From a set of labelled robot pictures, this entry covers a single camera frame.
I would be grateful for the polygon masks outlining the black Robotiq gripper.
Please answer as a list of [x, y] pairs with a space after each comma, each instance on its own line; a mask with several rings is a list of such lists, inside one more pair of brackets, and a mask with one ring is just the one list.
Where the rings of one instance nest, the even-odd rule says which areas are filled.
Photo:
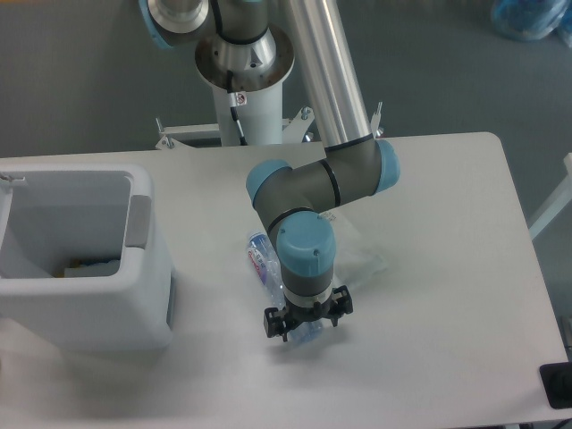
[[353, 300], [347, 285], [341, 285], [332, 290], [330, 300], [324, 303], [315, 302], [311, 307], [299, 307], [286, 300], [282, 309], [269, 307], [264, 312], [264, 328], [267, 338], [281, 337], [288, 341], [288, 333], [292, 328], [298, 328], [303, 323], [327, 319], [333, 327], [339, 320], [353, 312]]

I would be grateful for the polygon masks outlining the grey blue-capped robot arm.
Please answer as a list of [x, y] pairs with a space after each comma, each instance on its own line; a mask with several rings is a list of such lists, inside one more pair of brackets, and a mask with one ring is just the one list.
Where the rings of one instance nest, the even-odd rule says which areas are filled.
[[225, 146], [284, 142], [282, 85], [301, 69], [324, 156], [300, 167], [264, 161], [246, 179], [282, 278], [264, 313], [265, 333], [286, 338], [352, 312], [349, 289], [333, 281], [337, 248], [324, 212], [393, 187], [400, 163], [367, 117], [338, 5], [281, 1], [278, 8], [285, 27], [273, 23], [266, 1], [139, 2], [159, 46], [195, 44]]

